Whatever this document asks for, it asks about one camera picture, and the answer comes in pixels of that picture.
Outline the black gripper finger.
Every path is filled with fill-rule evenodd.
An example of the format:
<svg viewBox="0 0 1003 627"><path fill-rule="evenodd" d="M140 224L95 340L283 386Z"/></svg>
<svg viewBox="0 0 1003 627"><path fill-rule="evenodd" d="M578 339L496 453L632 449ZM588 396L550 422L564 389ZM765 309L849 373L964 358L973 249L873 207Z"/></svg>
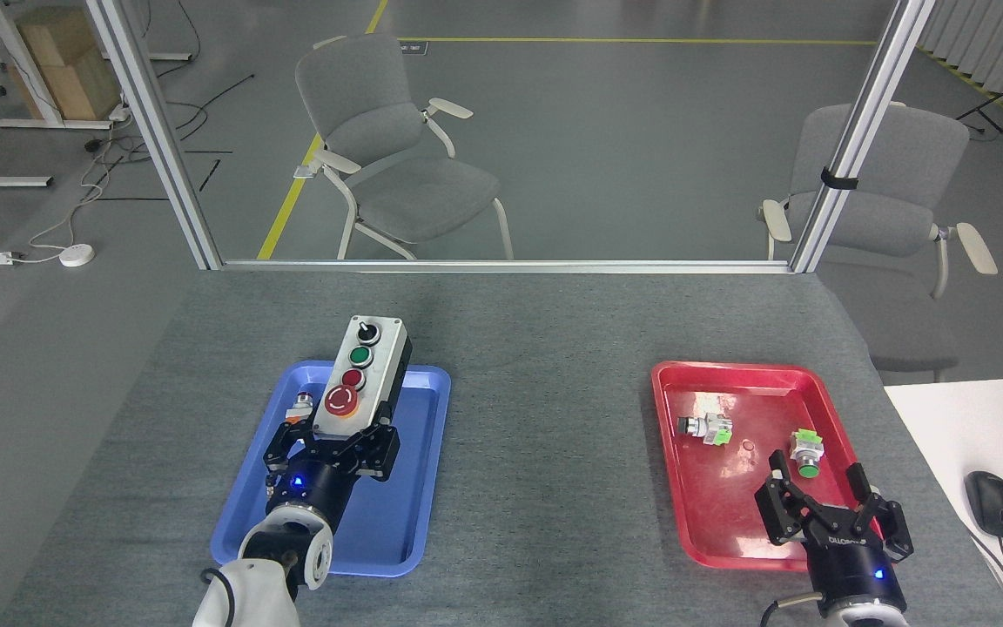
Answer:
<svg viewBox="0 0 1003 627"><path fill-rule="evenodd" d="M393 475L401 436L393 424L373 424L345 440L340 448L340 472L370 476L385 482Z"/></svg>
<svg viewBox="0 0 1003 627"><path fill-rule="evenodd" d="M278 477L286 472L289 454L298 442L309 442L312 435L311 421L283 421L266 446L263 463L266 465L266 487L273 489Z"/></svg>
<svg viewBox="0 0 1003 627"><path fill-rule="evenodd" d="M863 465L859 462L849 465L846 479L853 496L858 500L855 519L848 530L855 538L865 538L872 531L872 521L879 528L879 538L884 551L892 563L907 559L914 552L906 517L899 502L885 500L868 481Z"/></svg>
<svg viewBox="0 0 1003 627"><path fill-rule="evenodd" d="M757 511L763 517L770 543L804 543L812 521L825 525L823 508L791 479L784 451L769 456L770 475L755 492Z"/></svg>

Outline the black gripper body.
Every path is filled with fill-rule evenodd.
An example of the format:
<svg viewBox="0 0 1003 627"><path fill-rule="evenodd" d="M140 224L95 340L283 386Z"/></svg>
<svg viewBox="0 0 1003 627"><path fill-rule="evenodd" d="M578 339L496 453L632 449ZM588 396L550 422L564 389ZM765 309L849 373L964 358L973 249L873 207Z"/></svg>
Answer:
<svg viewBox="0 0 1003 627"><path fill-rule="evenodd" d="M881 602L900 612L907 610L892 561L874 531L861 540L808 539L805 553L812 590L821 595L821 615L830 615L846 602Z"/></svg>
<svg viewBox="0 0 1003 627"><path fill-rule="evenodd" d="M324 462L291 462L276 480L266 513L287 504L314 508L332 532L340 521L354 487L354 474L339 472Z"/></svg>

